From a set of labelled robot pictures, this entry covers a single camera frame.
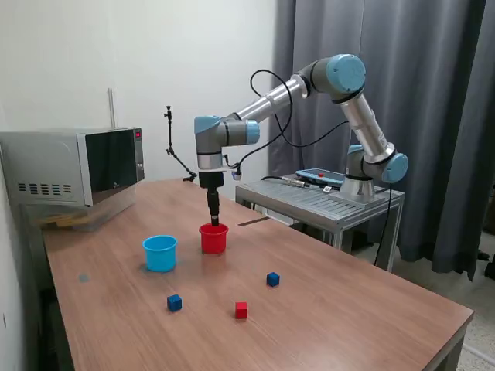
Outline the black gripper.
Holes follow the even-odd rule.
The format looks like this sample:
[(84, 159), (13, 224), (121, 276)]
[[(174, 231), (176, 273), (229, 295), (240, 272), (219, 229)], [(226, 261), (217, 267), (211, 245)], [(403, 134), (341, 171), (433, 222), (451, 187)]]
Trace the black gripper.
[(199, 172), (199, 183), (202, 189), (207, 189), (207, 205), (210, 211), (212, 226), (219, 225), (220, 198), (217, 188), (224, 185), (223, 172)]

